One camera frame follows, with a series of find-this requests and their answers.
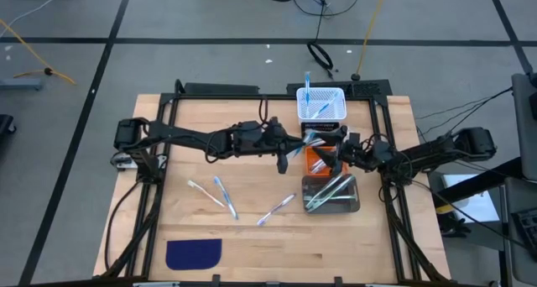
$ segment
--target wooden table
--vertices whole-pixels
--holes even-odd
[[[158,101],[159,95],[138,96],[133,116],[154,120]],[[418,144],[409,98],[388,97],[388,103],[397,148]],[[300,135],[296,102],[270,101],[268,113],[270,117],[277,116],[289,134]],[[383,127],[380,108],[378,117]],[[253,119],[258,119],[258,101],[182,100],[175,125],[210,132]],[[344,123],[360,133],[362,139],[373,133],[366,102],[347,102]],[[358,212],[309,216],[298,196],[272,216],[266,226],[257,227],[257,220],[271,207],[291,193],[300,194],[305,172],[303,154],[289,162],[286,175],[279,175],[275,157],[232,157],[208,164],[202,151],[172,146],[168,166],[150,279],[210,281],[213,274],[219,274],[222,281],[328,283],[341,276],[345,283],[397,282],[386,211],[378,199],[379,174],[350,168],[357,177],[361,203]],[[186,184],[192,179],[222,198],[212,183],[215,175],[230,193],[238,221],[227,208]],[[132,186],[134,176],[133,170],[118,175],[110,211]],[[416,179],[427,183],[424,175]],[[111,262],[132,236],[140,190],[141,187],[125,200],[114,219]],[[429,191],[409,185],[406,194],[415,241],[439,272],[450,277]],[[166,266],[167,241],[205,238],[222,239],[222,258],[215,268],[174,271]],[[400,243],[406,277],[410,278],[408,251],[402,240]],[[141,244],[139,253],[143,253],[145,241]],[[104,234],[94,274],[104,271],[103,247]],[[140,273],[142,257],[138,255],[135,274]]]

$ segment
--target blue cloth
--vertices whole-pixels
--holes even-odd
[[[210,269],[222,257],[222,240],[168,241],[166,265],[173,270]]]

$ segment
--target concrete floor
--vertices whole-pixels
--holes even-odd
[[[43,91],[0,91],[0,113],[15,116],[18,125],[0,158],[0,285],[20,279],[82,106],[88,91],[96,87],[97,65],[121,1],[56,0],[13,26],[23,37],[43,42],[32,46],[78,85],[51,77]],[[334,11],[352,2],[327,1]],[[324,20],[320,38],[363,39],[376,1],[359,0],[348,13]],[[519,40],[533,41],[535,46],[534,0],[500,1]],[[10,21],[43,2],[0,0],[0,18]],[[315,11],[310,0],[300,2]],[[128,42],[124,40],[113,46],[98,91],[89,92],[96,95],[95,102],[32,282],[91,277],[116,179],[108,164],[115,127],[132,114],[138,94],[171,91],[176,78],[258,85],[264,93],[284,92],[288,83],[301,82],[306,70],[312,72],[313,81],[328,81],[303,44],[271,44],[268,49],[263,40],[249,40],[309,39],[316,26],[317,18],[304,15],[293,3],[129,0],[118,38],[184,40],[175,44],[124,44]],[[0,76],[40,69],[41,64],[10,37],[0,39]],[[416,117],[493,95],[510,86],[513,73],[522,71],[492,0],[385,0],[372,38],[408,40],[369,46],[362,78],[389,79],[395,95],[410,96]],[[191,44],[189,39],[214,40]],[[224,39],[245,40],[226,44]],[[430,46],[415,41],[420,39],[451,42]],[[489,44],[453,46],[468,40]],[[334,42],[323,47],[339,70],[335,79],[348,80],[361,46]],[[537,48],[524,47],[524,52],[537,66]],[[418,124],[426,130],[449,116]],[[489,128],[498,145],[496,157],[483,166],[519,155],[510,95],[490,102],[462,124],[471,126]],[[433,130],[427,138],[449,127]],[[472,172],[456,164],[442,170]],[[457,240],[446,240],[445,245],[454,279],[483,284],[499,278],[496,252]],[[473,264],[481,266],[476,269]]]

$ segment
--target orange box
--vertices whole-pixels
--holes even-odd
[[[317,148],[323,149],[325,151],[331,151],[334,147],[317,147]],[[314,176],[314,177],[329,177],[330,168],[328,166],[326,166],[324,169],[322,169],[318,173],[312,173],[310,171],[310,167],[319,160],[321,160],[321,158],[315,153],[312,147],[305,148],[305,172],[306,174],[309,176]],[[343,174],[347,173],[347,164],[343,164],[342,172]]]

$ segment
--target white basket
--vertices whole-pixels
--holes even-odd
[[[337,95],[336,100],[317,118],[311,118]],[[310,88],[310,105],[306,107],[305,88],[296,92],[296,106],[299,115],[299,123],[339,123],[347,116],[345,105],[345,93],[340,88]]]

